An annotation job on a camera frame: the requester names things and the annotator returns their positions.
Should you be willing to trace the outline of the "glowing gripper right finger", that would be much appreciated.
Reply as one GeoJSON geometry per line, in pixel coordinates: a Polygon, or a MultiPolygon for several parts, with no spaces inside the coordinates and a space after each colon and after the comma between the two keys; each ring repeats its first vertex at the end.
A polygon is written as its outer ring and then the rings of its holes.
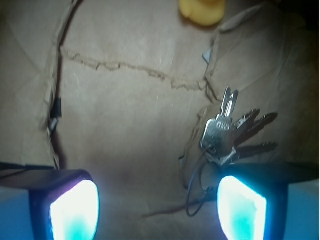
{"type": "Polygon", "coordinates": [[[229,240],[318,240],[320,170],[310,162],[228,166],[217,188],[229,240]]]}

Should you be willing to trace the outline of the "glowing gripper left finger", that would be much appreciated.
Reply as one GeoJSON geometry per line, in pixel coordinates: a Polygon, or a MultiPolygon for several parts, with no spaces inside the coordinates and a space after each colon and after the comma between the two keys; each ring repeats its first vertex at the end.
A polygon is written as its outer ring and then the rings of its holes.
{"type": "Polygon", "coordinates": [[[92,240],[99,189],[82,169],[0,165],[2,240],[92,240]]]}

